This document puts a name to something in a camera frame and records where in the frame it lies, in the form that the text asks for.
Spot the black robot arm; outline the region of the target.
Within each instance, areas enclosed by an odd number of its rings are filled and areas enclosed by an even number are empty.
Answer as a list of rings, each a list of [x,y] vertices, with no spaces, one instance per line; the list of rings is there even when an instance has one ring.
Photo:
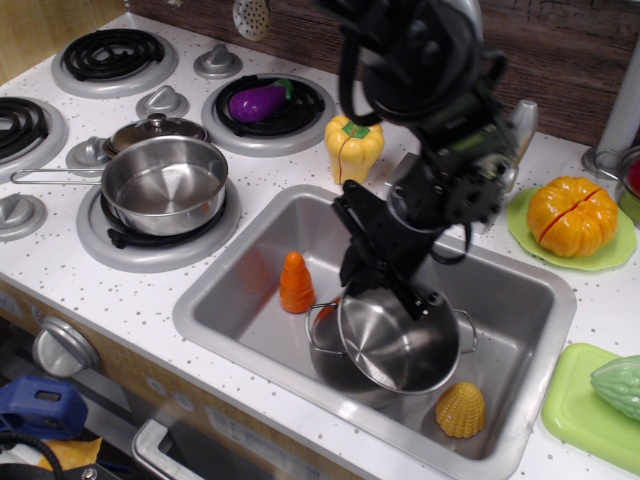
[[[493,88],[505,54],[487,48],[481,17],[450,1],[321,1],[343,35],[339,101],[359,126],[408,129],[418,158],[385,198],[354,180],[334,211],[351,232],[340,278],[358,292],[391,290],[412,318],[439,301],[413,278],[448,228],[500,208],[521,152]]]

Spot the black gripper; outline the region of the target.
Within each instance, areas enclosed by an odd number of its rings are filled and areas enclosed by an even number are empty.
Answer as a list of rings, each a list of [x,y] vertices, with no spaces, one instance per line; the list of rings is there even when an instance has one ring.
[[[341,284],[350,296],[389,290],[412,320],[426,315],[439,302],[437,293],[412,283],[431,254],[438,230],[415,231],[403,225],[387,202],[353,180],[343,185],[332,209],[351,235],[340,269]]]

